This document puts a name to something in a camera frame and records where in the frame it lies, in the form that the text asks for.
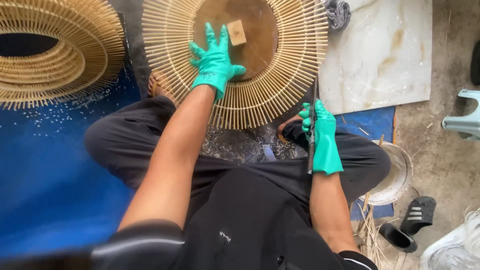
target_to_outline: white board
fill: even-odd
[[[333,114],[430,99],[432,0],[349,0],[348,27],[329,33],[320,98]]]

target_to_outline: black pants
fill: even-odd
[[[140,100],[110,114],[88,128],[84,143],[90,156],[128,187],[142,182],[155,146],[175,106],[166,97]],[[283,137],[304,149],[308,147],[301,121],[292,121]],[[350,203],[377,186],[390,172],[388,155],[367,138],[337,131],[335,141],[344,171],[340,173],[343,191]],[[273,162],[235,164],[200,155],[192,177],[192,199],[212,188],[230,169],[244,166],[292,194],[308,209],[312,176],[306,173],[307,158]]]

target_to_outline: white bucket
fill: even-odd
[[[412,159],[401,147],[383,142],[382,149],[387,152],[392,163],[389,175],[370,191],[368,203],[385,205],[396,201],[407,190],[413,176]]]

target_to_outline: circular bamboo frame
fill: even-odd
[[[190,66],[196,12],[205,0],[145,0],[145,50],[153,71],[161,71],[178,102],[190,91],[197,69]],[[209,124],[227,129],[255,128],[289,110],[318,73],[327,47],[328,21],[315,0],[266,0],[278,25],[278,49],[252,80],[228,83],[212,109]]]
[[[123,68],[124,34],[114,9],[99,0],[0,0],[0,35],[58,39],[29,57],[0,57],[0,105],[44,106],[110,84]]]

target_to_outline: green rubber glove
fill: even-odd
[[[223,98],[227,82],[234,75],[244,74],[247,70],[240,65],[232,65],[228,56],[228,29],[222,26],[220,32],[220,42],[217,45],[215,32],[209,23],[205,24],[205,33],[207,36],[208,51],[200,48],[194,42],[190,42],[188,47],[192,53],[200,58],[190,59],[190,64],[198,68],[198,76],[193,82],[192,89],[199,85],[211,85],[216,88],[215,101]]]
[[[310,104],[304,103],[306,110],[299,112],[303,118],[302,130],[308,132],[310,128]],[[327,111],[321,100],[315,102],[317,121],[315,122],[315,152],[313,154],[313,172],[325,172],[326,175],[334,172],[343,172],[342,161],[338,155],[335,142],[336,119]]]

